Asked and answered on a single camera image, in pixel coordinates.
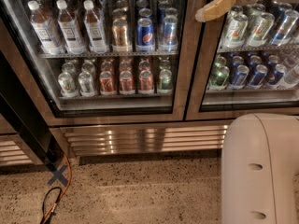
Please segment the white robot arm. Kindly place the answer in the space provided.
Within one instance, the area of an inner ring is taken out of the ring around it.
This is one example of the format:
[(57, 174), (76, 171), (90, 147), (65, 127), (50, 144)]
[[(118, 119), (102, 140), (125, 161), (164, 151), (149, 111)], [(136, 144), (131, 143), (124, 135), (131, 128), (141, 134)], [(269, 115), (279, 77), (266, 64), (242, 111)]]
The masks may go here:
[(298, 224), (299, 0), (212, 0), (200, 109), (230, 121), (222, 224)]

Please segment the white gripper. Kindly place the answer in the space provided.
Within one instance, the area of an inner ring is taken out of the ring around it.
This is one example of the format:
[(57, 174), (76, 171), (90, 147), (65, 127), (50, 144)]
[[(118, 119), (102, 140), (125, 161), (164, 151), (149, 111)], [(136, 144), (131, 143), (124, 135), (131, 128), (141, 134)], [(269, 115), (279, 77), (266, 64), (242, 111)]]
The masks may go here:
[(256, 3), (258, 0), (213, 0), (195, 13), (199, 22), (214, 21), (227, 13), (235, 4), (240, 6)]

